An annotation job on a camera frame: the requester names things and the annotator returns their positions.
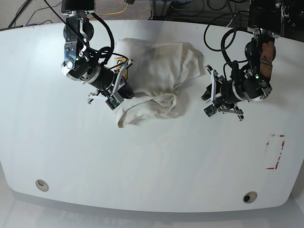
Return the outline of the table grommet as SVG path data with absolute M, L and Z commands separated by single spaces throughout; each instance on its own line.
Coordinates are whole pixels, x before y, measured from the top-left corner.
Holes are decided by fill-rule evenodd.
M 257 193 L 255 191 L 248 192 L 246 195 L 243 197 L 243 202 L 250 204 L 254 202 L 257 199 Z
M 43 180 L 36 180 L 35 184 L 36 187 L 42 192 L 47 192 L 49 190 L 48 184 Z

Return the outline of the red tape rectangle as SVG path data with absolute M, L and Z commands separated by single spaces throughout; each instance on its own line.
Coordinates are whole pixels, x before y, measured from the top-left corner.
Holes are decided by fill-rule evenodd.
M 270 134 L 266 143 L 263 166 L 266 170 L 276 170 L 285 145 L 285 135 Z

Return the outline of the white t-shirt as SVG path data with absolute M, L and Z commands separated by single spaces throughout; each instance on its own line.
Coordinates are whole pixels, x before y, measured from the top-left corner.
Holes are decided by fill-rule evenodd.
M 154 44 L 147 40 L 124 38 L 115 50 L 130 58 L 126 82 L 134 97 L 115 109 L 119 128 L 145 119 L 172 119 L 181 115 L 178 101 L 181 88 L 189 80 L 203 76 L 203 53 L 190 43 Z

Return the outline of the right table grommet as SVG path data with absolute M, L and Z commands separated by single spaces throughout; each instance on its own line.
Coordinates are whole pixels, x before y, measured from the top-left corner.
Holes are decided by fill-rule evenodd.
M 250 204 L 254 202 L 257 199 L 257 193 L 255 191 L 248 192 L 246 195 L 243 197 L 243 202 Z

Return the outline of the left table grommet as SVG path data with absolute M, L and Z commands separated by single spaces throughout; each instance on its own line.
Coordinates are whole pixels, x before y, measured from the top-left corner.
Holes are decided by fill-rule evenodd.
M 47 192 L 49 190 L 48 184 L 43 180 L 36 180 L 35 184 L 36 187 L 42 192 Z

